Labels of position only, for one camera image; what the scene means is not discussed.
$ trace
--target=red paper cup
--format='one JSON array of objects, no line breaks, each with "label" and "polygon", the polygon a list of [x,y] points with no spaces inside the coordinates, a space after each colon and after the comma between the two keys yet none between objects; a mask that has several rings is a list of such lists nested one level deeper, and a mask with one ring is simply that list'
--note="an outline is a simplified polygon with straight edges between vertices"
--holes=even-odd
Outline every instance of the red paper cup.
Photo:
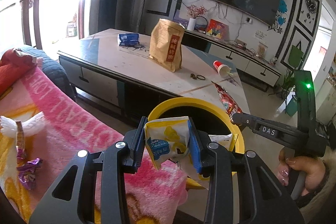
[{"label": "red paper cup", "polygon": [[227,66],[227,65],[224,65],[222,64],[220,61],[216,60],[214,63],[213,63],[213,66],[215,67],[215,69],[217,70],[218,74],[224,78],[226,77],[229,72],[230,72],[230,67]]},{"label": "red paper cup", "polygon": [[223,65],[221,62],[219,62],[218,60],[216,60],[214,63],[213,63],[213,66],[215,67],[216,70],[218,70],[219,66],[220,65]]}]

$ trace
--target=yellow trash bin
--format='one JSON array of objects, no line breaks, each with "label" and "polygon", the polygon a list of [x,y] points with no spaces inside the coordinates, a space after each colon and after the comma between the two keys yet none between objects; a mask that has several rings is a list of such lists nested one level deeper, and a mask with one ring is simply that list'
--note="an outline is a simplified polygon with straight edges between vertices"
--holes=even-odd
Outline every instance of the yellow trash bin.
[{"label": "yellow trash bin", "polygon": [[[193,119],[198,130],[205,131],[210,135],[238,134],[235,145],[237,153],[245,153],[244,139],[238,126],[233,125],[229,115],[222,108],[201,99],[177,97],[166,100],[157,105],[148,116],[152,121],[159,118],[189,116]],[[193,179],[187,179],[187,188],[204,189]]]}]

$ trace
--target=doorway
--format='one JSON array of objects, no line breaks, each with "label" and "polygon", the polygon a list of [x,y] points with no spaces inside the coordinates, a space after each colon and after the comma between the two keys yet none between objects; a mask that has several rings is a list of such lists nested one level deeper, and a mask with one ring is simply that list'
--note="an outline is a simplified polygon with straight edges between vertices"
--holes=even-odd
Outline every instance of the doorway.
[{"label": "doorway", "polygon": [[331,13],[327,10],[326,6],[327,5],[324,5],[322,2],[318,31],[316,33],[316,37],[307,58],[306,64],[303,67],[304,70],[308,70],[311,72],[313,81],[315,81],[316,76],[321,69],[323,60],[329,48],[334,23],[334,19],[331,16]]}]

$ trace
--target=table drawer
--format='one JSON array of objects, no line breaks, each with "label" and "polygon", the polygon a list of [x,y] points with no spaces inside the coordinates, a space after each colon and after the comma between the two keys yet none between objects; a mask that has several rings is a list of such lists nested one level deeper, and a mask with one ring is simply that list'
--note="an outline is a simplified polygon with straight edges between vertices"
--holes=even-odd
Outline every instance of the table drawer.
[{"label": "table drawer", "polygon": [[73,84],[75,84],[78,87],[81,87],[83,89],[86,89],[88,86],[88,83],[81,80],[80,77],[82,77],[82,70],[79,65],[76,65],[74,63],[71,63],[69,61],[66,61],[62,58],[59,59],[59,63],[62,65],[62,67],[67,72],[69,81]]},{"label": "table drawer", "polygon": [[117,80],[61,58],[59,61],[71,83],[98,98],[119,106]]},{"label": "table drawer", "polygon": [[88,92],[118,106],[117,80],[82,68],[83,77],[89,82]]},{"label": "table drawer", "polygon": [[249,59],[239,54],[236,54],[234,52],[232,52],[231,55],[228,55],[228,57],[232,58],[232,60],[230,61],[235,64],[237,69],[242,70],[242,71],[245,71],[247,65],[250,63]]},{"label": "table drawer", "polygon": [[247,65],[245,72],[269,84],[270,86],[274,86],[279,79],[278,75],[254,63],[253,61],[250,61]]},{"label": "table drawer", "polygon": [[227,60],[229,62],[233,62],[231,57],[230,57],[231,51],[229,51],[225,48],[222,48],[222,47],[219,47],[217,45],[211,44],[209,53],[214,55],[214,56],[217,56],[221,59]]}]

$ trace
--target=red snack bag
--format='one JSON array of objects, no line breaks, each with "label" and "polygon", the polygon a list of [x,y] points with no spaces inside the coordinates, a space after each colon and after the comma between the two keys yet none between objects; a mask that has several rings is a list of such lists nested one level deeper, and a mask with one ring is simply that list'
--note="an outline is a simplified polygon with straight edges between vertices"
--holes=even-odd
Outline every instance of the red snack bag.
[{"label": "red snack bag", "polygon": [[236,112],[242,113],[241,108],[238,106],[236,101],[226,92],[226,90],[223,89],[223,87],[221,87],[220,85],[214,82],[212,83],[216,86],[219,99],[222,102],[223,106],[225,107],[226,112],[228,113],[231,122],[233,123],[233,119],[232,119],[233,114],[235,114]]}]

